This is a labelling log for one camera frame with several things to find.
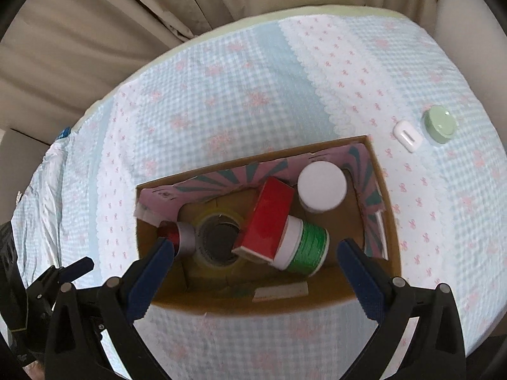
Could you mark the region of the red round tape roll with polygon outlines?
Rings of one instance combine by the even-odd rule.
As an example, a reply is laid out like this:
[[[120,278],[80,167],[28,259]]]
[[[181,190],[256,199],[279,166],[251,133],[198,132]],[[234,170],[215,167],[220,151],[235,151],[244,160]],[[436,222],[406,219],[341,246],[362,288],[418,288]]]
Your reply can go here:
[[[157,236],[173,244],[175,257],[188,257],[196,250],[196,231],[189,223],[163,221],[157,228]]]

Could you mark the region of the yellow packing tape roll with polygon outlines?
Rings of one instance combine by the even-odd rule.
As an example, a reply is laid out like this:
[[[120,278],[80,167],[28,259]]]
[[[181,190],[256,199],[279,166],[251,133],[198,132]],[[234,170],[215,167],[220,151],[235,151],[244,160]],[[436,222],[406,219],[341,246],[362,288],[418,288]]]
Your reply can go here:
[[[234,211],[214,208],[194,221],[196,249],[192,256],[208,278],[222,279],[232,274],[243,260],[232,250],[244,220]]]

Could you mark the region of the white green thread spool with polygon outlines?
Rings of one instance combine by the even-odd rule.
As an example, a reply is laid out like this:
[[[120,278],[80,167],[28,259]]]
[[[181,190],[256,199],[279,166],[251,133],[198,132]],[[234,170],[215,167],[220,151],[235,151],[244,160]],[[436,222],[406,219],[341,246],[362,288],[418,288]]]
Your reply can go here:
[[[326,228],[289,215],[271,265],[278,270],[313,276],[324,264],[329,245]]]

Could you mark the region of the white medicine bottle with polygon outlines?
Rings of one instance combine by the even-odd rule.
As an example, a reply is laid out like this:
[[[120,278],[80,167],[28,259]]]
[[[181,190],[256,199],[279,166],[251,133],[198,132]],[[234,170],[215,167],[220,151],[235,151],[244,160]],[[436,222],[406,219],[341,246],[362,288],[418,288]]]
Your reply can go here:
[[[303,208],[322,214],[337,208],[347,193],[344,172],[328,161],[315,161],[303,168],[297,179],[297,193]]]

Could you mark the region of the red cardboard box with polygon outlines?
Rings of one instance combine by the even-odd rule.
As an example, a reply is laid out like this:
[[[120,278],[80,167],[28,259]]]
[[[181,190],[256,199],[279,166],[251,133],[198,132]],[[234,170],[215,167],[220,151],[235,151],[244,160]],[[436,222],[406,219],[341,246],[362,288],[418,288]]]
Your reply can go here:
[[[272,263],[291,210],[295,190],[279,179],[264,182],[232,252],[254,263]]]

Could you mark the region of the white earbuds case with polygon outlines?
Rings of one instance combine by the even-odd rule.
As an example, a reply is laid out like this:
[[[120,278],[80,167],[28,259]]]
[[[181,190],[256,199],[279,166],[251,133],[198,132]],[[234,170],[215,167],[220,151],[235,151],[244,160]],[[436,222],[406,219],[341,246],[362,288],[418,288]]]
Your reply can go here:
[[[414,154],[423,142],[422,135],[406,120],[396,123],[393,134],[395,139],[411,154]]]

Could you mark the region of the pale green round jar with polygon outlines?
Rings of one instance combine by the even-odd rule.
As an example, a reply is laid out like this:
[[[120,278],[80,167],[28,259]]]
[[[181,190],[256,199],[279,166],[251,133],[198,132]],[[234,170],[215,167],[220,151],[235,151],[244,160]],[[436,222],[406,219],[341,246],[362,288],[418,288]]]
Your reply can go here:
[[[446,144],[457,132],[458,123],[442,105],[432,105],[423,114],[423,125],[428,136],[438,144]]]

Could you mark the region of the cardboard box with pink lining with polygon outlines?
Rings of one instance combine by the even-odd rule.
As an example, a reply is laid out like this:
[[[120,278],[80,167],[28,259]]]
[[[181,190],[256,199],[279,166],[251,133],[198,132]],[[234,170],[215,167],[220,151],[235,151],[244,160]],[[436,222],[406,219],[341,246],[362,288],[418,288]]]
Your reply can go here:
[[[308,166],[338,168],[344,198],[310,208],[297,190]],[[176,240],[154,302],[169,310],[262,315],[313,310],[353,297],[347,238],[390,276],[401,272],[390,197],[366,136],[229,161],[141,184],[138,248]]]

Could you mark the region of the beige curtain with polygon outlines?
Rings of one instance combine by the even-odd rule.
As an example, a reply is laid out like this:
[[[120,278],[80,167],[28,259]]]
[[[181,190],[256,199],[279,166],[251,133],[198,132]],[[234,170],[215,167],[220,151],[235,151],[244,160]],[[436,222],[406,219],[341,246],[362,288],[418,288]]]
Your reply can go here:
[[[247,16],[343,4],[434,29],[437,0],[1,0],[1,126],[49,142],[176,46]]]

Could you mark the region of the blue checkered bed sheet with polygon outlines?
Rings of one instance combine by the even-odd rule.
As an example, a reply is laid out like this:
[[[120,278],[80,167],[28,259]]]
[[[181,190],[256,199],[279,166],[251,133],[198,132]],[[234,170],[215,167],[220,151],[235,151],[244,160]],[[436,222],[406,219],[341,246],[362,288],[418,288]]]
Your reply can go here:
[[[446,144],[423,114],[458,123]],[[393,128],[423,142],[409,153]],[[56,141],[12,219],[25,284],[82,257],[96,287],[138,258],[139,184],[224,161],[365,135],[387,184],[401,273],[448,283],[473,351],[506,311],[506,153],[437,42],[408,19],[293,16],[207,40],[122,85]]]

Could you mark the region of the pale green mattress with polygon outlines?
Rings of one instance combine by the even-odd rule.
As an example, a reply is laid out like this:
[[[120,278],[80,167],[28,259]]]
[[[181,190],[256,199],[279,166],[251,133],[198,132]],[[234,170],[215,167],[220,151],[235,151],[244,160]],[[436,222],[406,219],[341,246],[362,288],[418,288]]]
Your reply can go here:
[[[105,95],[102,99],[98,99],[91,105],[82,117],[72,126],[72,132],[78,132],[82,125],[101,107],[101,104],[105,102],[107,99],[112,97],[118,89],[130,82],[138,78],[142,73],[145,73],[146,70],[149,70],[151,67],[159,64],[173,56],[177,53],[182,52],[191,46],[198,45],[207,40],[216,39],[222,35],[226,35],[228,33],[233,33],[237,30],[247,29],[256,24],[262,24],[266,22],[273,22],[282,20],[285,18],[290,18],[293,16],[311,16],[311,15],[332,15],[332,16],[382,16],[382,17],[393,17],[393,18],[401,18],[407,19],[407,16],[401,14],[398,11],[384,8],[375,8],[369,6],[348,6],[348,5],[340,5],[340,4],[325,4],[320,6],[304,6],[293,9],[282,9],[276,10],[273,12],[269,12],[266,14],[260,14],[257,16],[247,16],[241,18],[237,21],[230,22],[225,24],[219,28],[215,28],[209,32],[206,32],[198,37],[195,37],[191,40],[184,42],[183,44],[176,46],[175,48],[163,53],[159,57],[155,58],[153,61],[145,64],[145,66],[138,69],[136,72],[132,73],[128,78],[124,81],[121,81],[119,85],[117,85],[113,90],[111,90],[107,95]]]

